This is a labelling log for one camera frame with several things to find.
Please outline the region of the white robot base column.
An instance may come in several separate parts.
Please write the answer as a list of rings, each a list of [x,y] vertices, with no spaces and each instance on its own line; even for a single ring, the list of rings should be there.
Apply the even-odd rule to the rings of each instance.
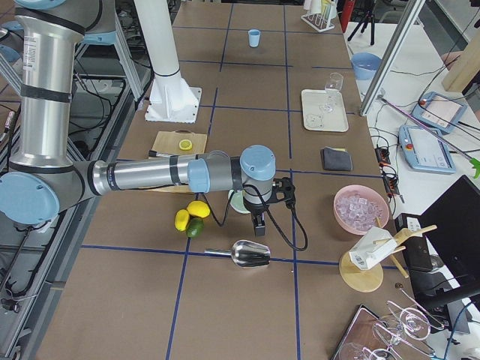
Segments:
[[[197,120],[201,88],[182,77],[166,1],[139,0],[135,8],[154,74],[145,119],[192,124]]]

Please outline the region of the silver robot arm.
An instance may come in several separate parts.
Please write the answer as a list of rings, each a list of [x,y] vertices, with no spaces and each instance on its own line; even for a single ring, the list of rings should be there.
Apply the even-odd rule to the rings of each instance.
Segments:
[[[35,225],[111,191],[186,185],[194,193],[242,191],[254,232],[265,232],[263,214],[274,201],[275,156],[252,145],[238,157],[220,151],[153,160],[106,163],[67,156],[74,53],[86,35],[116,39],[113,1],[18,1],[24,29],[19,149],[1,177],[1,211]]]

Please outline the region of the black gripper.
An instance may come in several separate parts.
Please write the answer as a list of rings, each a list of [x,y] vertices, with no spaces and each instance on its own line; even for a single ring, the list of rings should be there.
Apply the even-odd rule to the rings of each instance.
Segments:
[[[266,223],[264,221],[266,202],[262,195],[243,193],[243,203],[252,216],[253,232],[256,233],[256,236],[264,236],[266,234]]]

